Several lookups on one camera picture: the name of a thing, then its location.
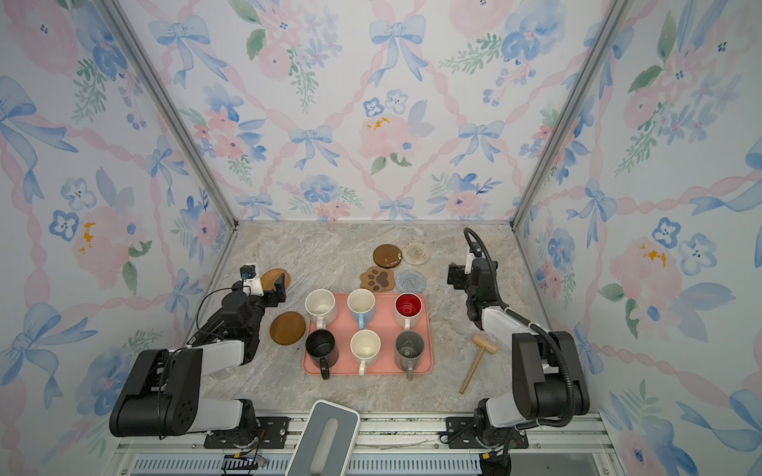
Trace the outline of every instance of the blue woven coaster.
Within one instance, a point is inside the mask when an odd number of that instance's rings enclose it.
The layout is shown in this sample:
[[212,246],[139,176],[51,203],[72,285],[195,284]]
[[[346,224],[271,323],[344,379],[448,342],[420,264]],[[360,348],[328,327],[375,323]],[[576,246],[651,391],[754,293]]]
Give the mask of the blue woven coaster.
[[400,292],[423,292],[426,290],[426,278],[418,271],[402,271],[394,279],[397,290]]

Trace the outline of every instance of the mug with blue handle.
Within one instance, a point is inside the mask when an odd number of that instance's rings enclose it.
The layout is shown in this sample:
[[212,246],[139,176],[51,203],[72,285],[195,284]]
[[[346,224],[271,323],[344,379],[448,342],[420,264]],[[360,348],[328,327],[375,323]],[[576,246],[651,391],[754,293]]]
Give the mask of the mug with blue handle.
[[376,297],[367,289],[355,289],[347,298],[347,306],[362,330],[376,314]]

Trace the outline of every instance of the wooden mallet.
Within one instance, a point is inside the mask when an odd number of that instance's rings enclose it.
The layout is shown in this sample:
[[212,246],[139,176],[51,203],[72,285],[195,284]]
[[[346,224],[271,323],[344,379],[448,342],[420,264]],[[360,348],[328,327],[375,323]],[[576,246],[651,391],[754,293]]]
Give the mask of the wooden mallet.
[[469,386],[469,382],[471,382],[471,377],[474,376],[474,372],[476,371],[476,366],[479,364],[479,360],[482,359],[482,355],[484,355],[484,351],[486,350],[489,353],[495,353],[498,351],[498,346],[490,342],[489,340],[486,340],[484,337],[480,336],[479,334],[474,335],[474,343],[481,347],[479,349],[479,353],[476,355],[476,359],[474,359],[474,363],[471,366],[471,370],[469,370],[469,374],[466,376],[466,380],[463,381],[463,385],[460,387],[460,393],[461,395],[466,392],[466,387]]

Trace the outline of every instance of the black mug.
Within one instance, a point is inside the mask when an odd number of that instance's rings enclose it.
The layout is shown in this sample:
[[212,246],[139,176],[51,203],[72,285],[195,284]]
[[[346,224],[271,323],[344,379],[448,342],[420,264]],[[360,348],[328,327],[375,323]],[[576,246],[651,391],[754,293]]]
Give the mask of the black mug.
[[338,361],[338,347],[333,334],[326,329],[318,329],[307,336],[305,347],[312,361],[320,367],[323,380],[328,380],[331,377],[328,369]]

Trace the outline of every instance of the marble countertop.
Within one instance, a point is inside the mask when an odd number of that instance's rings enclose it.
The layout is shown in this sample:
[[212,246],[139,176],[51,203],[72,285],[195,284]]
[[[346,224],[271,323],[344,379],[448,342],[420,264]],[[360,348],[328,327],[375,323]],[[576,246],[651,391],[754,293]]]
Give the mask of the marble countertop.
[[[507,225],[470,225],[499,263],[500,293],[512,308],[533,321],[546,317],[515,237]],[[257,222],[239,226],[239,235],[224,265],[218,287],[239,279],[240,266],[256,261],[262,270],[284,268],[291,275],[287,301],[269,308],[262,319],[261,343],[254,359],[235,368],[227,379],[204,377],[205,398],[248,398],[255,408],[288,411],[309,409],[325,400],[357,411],[470,412],[482,398],[497,397],[510,388],[511,356],[507,349],[486,353],[464,395],[458,391],[476,357],[474,334],[485,333],[466,317],[466,294],[447,285],[450,262],[465,263],[463,225],[427,223]],[[302,368],[304,340],[280,346],[270,337],[270,324],[285,311],[306,316],[304,299],[312,290],[351,292],[360,274],[374,266],[373,250],[385,243],[401,249],[417,241],[431,257],[419,266],[402,261],[395,274],[414,269],[427,280],[423,292],[429,306],[434,367],[409,382],[404,375],[333,375],[323,381]],[[224,293],[211,296],[207,316],[219,307]]]

